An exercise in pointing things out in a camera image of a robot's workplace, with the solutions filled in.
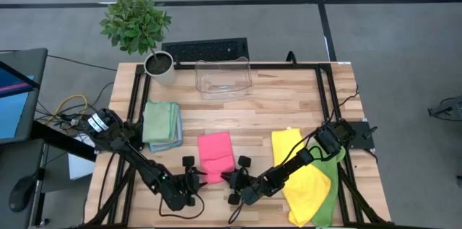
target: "green leaves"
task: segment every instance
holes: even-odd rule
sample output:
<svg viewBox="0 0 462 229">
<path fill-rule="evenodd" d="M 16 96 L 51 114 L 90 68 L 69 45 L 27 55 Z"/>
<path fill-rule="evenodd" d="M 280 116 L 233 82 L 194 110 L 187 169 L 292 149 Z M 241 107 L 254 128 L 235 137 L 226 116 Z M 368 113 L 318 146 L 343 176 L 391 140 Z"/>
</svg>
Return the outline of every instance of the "green leaves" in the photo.
<svg viewBox="0 0 462 229">
<path fill-rule="evenodd" d="M 117 0 L 100 21 L 101 34 L 107 35 L 112 46 L 142 55 L 165 39 L 163 29 L 168 30 L 171 19 L 166 12 L 157 10 L 152 0 Z"/>
</svg>

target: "wooden table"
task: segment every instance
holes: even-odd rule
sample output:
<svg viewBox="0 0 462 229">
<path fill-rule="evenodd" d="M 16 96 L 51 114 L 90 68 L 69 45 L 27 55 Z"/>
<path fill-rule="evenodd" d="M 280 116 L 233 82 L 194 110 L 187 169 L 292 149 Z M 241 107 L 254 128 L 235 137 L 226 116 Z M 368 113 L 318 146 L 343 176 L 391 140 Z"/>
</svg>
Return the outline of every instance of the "wooden table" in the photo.
<svg viewBox="0 0 462 229">
<path fill-rule="evenodd" d="M 339 102 L 342 102 L 354 94 L 356 82 L 353 69 L 350 64 L 332 63 L 331 66 Z M 118 66 L 109 108 L 121 118 L 127 116 L 135 68 L 135 63 L 122 63 Z M 252 70 L 253 87 L 250 95 L 226 100 L 202 100 L 195 88 L 194 70 L 178 70 L 176 76 L 176 83 L 172 87 L 161 87 L 152 81 L 149 99 L 180 103 L 183 118 L 183 145 L 164 152 L 151 153 L 148 150 L 142 152 L 148 159 L 164 164 L 172 173 L 184 172 L 181 158 L 186 155 L 195 156 L 196 166 L 201 168 L 197 148 L 198 135 L 229 131 L 236 161 L 240 155 L 251 157 L 252 166 L 249 173 L 257 176 L 273 165 L 272 131 L 300 127 L 304 136 L 319 126 L 323 120 L 316 75 L 312 69 Z M 327 91 L 327 78 L 323 77 L 323 79 Z M 332 109 L 329 92 L 327 96 L 329 109 Z M 136 109 L 139 109 L 140 101 L 141 92 L 138 94 Z M 341 113 L 349 121 L 364 118 L 359 96 L 345 103 L 341 107 Z M 137 115 L 138 111 L 135 111 L 135 120 L 138 118 Z M 350 150 L 350 153 L 357 188 L 383 219 L 390 220 L 375 159 L 362 150 Z M 97 211 L 97 202 L 109 157 L 109 153 L 97 157 L 85 207 L 86 221 L 94 217 Z M 113 190 L 117 157 L 114 158 L 109 170 L 103 192 L 103 203 Z M 160 217 L 158 215 L 160 195 L 152 194 L 142 183 L 139 175 L 136 175 L 129 227 L 229 226 L 227 221 L 235 206 L 227 203 L 231 192 L 227 183 L 216 183 L 202 188 L 200 195 L 206 204 L 204 213 L 194 220 L 182 220 Z M 352 199 L 346 188 L 345 194 L 350 220 L 354 221 Z M 124 192 L 119 200 L 116 222 L 121 221 L 123 200 Z M 176 214 L 184 216 L 197 214 L 201 205 L 199 201 L 196 202 L 198 204 L 195 207 L 185 207 Z M 164 205 L 162 212 L 171 211 Z M 271 198 L 260 199 L 252 206 L 244 206 L 239 218 L 232 225 L 293 226 L 287 219 L 288 212 L 289 206 L 280 191 Z M 341 225 L 338 205 L 334 212 L 334 225 Z"/>
</svg>

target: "yellow cloth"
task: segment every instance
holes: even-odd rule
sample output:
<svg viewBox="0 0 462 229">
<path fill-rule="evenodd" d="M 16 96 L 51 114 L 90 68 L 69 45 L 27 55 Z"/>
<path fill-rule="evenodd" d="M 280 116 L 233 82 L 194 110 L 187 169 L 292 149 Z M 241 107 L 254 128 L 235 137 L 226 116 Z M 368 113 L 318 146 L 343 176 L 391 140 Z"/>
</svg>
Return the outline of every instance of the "yellow cloth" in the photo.
<svg viewBox="0 0 462 229">
<path fill-rule="evenodd" d="M 280 164 L 289 151 L 302 139 L 300 129 L 273 131 L 274 164 Z M 305 143 L 297 146 L 290 158 L 304 147 Z M 331 189 L 331 180 L 314 165 L 301 167 L 290 175 L 282 189 L 282 193 L 290 206 L 289 221 L 298 227 L 309 222 L 321 207 Z"/>
</svg>

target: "transparent bin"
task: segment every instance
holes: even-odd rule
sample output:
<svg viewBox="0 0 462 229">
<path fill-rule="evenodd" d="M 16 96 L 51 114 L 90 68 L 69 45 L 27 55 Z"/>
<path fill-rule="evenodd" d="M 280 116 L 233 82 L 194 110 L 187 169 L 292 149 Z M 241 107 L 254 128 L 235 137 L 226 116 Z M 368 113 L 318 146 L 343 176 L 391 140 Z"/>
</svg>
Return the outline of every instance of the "transparent bin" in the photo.
<svg viewBox="0 0 462 229">
<path fill-rule="evenodd" d="M 203 99 L 222 99 L 246 96 L 252 86 L 247 58 L 233 61 L 196 63 L 196 89 Z"/>
</svg>

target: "stack of towels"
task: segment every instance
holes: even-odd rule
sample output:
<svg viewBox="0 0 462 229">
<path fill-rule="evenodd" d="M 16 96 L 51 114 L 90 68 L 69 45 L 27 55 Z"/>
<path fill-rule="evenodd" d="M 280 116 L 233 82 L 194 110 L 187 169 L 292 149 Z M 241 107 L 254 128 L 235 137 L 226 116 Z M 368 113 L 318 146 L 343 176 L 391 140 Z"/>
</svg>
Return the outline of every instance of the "stack of towels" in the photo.
<svg viewBox="0 0 462 229">
<path fill-rule="evenodd" d="M 168 150 L 183 143 L 180 105 L 151 102 L 144 108 L 143 142 L 151 152 Z"/>
</svg>

